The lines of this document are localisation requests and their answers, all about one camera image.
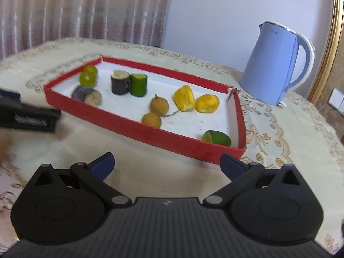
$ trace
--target pink floral curtain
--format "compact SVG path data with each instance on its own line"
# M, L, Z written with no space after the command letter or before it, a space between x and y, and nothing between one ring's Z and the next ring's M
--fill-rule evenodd
M65 37L160 46L167 0L0 0L0 59Z

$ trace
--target wall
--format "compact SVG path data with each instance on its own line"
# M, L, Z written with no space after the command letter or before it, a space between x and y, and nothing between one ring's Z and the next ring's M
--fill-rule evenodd
M344 116L335 108L329 105L328 101L332 90L337 88L344 93L344 36L339 42L336 59L333 63L330 76L316 104L319 112L326 118L327 122L335 128L339 138L344 138Z
M259 36L272 20L307 36L315 46L311 78L298 93L306 96L326 47L333 0L169 0L161 47L244 71ZM298 57L293 79L304 65Z

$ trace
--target table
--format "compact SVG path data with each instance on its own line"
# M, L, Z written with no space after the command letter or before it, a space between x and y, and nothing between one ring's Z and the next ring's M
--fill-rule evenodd
M270 106L240 90L240 72L155 47L108 40L67 38L0 62L0 87L18 90L23 102L47 106L42 86L73 67L113 56L233 85L239 89L247 131L244 162L267 168L293 163L324 209L316 240L334 253L343 245L344 148L317 109L288 92L287 107ZM0 129L0 253L17 239L10 209L25 182L43 163L56 169L113 152L116 169L106 183L132 198L205 196L229 183L219 166L178 155L64 113L56 134Z

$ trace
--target shallow tray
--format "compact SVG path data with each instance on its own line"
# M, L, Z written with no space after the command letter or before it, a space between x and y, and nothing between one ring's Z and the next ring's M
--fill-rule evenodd
M72 92L79 85L79 74L85 65L95 65L98 69L98 81L94 89L100 91L103 97L99 107L71 99ZM206 162L218 164L223 152L228 152L236 158L240 158L244 153L245 123L239 97L234 88L179 71L122 59L101 57L85 65L44 87L50 105L116 133ZM131 74L146 74L147 94L141 98L130 93L114 95L111 92L110 75L116 69L126 70ZM178 112L162 118L161 129L140 123L142 116L149 112L149 103L154 94L169 102L169 114L176 111L172 95L185 84L192 88L195 98L203 94L218 96L220 106L217 111L213 114L201 114L197 111ZM200 138L207 130L228 134L232 146L202 142Z

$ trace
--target white wall socket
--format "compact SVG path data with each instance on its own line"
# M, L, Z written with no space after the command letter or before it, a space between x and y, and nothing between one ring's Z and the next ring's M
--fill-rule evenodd
M344 114L344 95L338 89L333 89L329 104Z

